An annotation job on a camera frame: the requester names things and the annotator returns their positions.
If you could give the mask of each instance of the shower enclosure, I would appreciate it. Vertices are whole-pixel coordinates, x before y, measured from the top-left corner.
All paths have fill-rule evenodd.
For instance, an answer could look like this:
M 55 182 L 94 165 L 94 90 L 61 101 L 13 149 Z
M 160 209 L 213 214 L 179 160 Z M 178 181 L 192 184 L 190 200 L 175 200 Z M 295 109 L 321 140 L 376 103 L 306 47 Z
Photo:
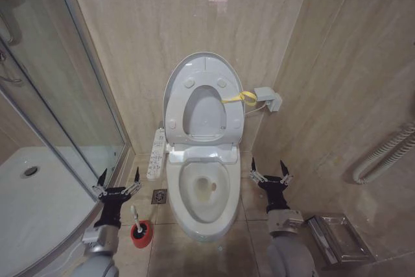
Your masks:
M 128 138 L 75 0 L 0 0 L 0 276 L 50 254 Z

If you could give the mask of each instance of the electrical outlet box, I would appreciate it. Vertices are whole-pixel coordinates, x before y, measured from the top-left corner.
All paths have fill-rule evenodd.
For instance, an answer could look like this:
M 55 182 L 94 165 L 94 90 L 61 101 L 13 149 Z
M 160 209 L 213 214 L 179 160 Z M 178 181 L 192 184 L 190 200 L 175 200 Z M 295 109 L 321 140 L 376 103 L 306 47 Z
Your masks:
M 270 87 L 254 88 L 254 92 L 257 96 L 257 101 L 265 101 L 270 112 L 277 112 L 281 107 L 283 99 Z

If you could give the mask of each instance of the shower hose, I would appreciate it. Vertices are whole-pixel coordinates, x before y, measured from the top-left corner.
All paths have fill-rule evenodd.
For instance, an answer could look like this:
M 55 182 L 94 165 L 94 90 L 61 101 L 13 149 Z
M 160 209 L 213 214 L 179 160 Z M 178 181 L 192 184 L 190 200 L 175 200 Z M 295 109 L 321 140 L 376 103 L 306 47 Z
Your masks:
M 402 146 L 395 151 L 388 158 L 383 160 L 377 167 L 372 169 L 369 173 L 361 177 L 362 173 L 373 164 L 378 158 L 391 151 L 396 145 Z M 394 138 L 383 144 L 371 155 L 369 155 L 362 163 L 357 166 L 353 172 L 353 179 L 358 184 L 370 183 L 379 176 L 381 176 L 387 169 L 389 169 L 394 163 L 396 163 L 403 155 L 410 151 L 415 146 L 415 121 L 408 124 L 401 132 L 399 132 Z

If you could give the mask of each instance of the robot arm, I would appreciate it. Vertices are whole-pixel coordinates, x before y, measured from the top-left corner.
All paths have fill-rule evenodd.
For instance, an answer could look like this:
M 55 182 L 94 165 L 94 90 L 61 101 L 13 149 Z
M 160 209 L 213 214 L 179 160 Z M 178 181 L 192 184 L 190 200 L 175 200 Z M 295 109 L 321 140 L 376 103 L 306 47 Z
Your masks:
M 261 175 L 253 158 L 250 172 L 252 180 L 267 193 L 267 223 L 273 237 L 267 249 L 268 261 L 274 277 L 315 277 L 313 257 L 297 234 L 304 219 L 301 212 L 289 208 L 283 195 L 293 176 L 282 161 L 280 164 L 283 178 Z
M 104 204 L 101 217 L 93 228 L 87 228 L 82 236 L 88 259 L 73 271 L 71 277 L 118 277 L 119 275 L 112 256 L 118 249 L 121 206 L 140 190 L 141 182 L 138 168 L 134 183 L 128 188 L 104 189 L 105 176 L 106 170 L 99 177 L 97 185 L 93 186 L 98 199 Z

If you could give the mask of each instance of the white cable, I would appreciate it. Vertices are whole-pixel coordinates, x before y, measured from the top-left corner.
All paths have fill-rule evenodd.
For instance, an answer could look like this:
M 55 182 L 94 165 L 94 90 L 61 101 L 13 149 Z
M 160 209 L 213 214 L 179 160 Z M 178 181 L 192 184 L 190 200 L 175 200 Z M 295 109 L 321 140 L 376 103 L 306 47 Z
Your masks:
M 61 270 L 62 268 L 64 268 L 64 266 L 67 264 L 67 262 L 69 262 L 69 260 L 71 259 L 72 254 L 76 251 L 76 249 L 80 245 L 82 245 L 82 242 L 81 241 L 76 245 L 76 247 L 74 249 L 72 249 L 71 253 L 69 253 L 69 255 L 67 256 L 66 261 L 64 261 L 64 263 L 61 266 L 59 266 L 57 269 L 54 269 L 51 272 L 46 272 L 45 274 L 41 275 L 41 277 L 56 276 L 55 273 L 58 272 L 59 270 Z
M 267 105 L 267 102 L 264 102 L 264 105 L 262 105 L 260 108 L 257 108 L 255 110 L 251 110 L 251 111 L 245 113 L 245 115 L 248 115 L 250 113 L 256 112 L 257 110 L 262 110 L 266 105 Z

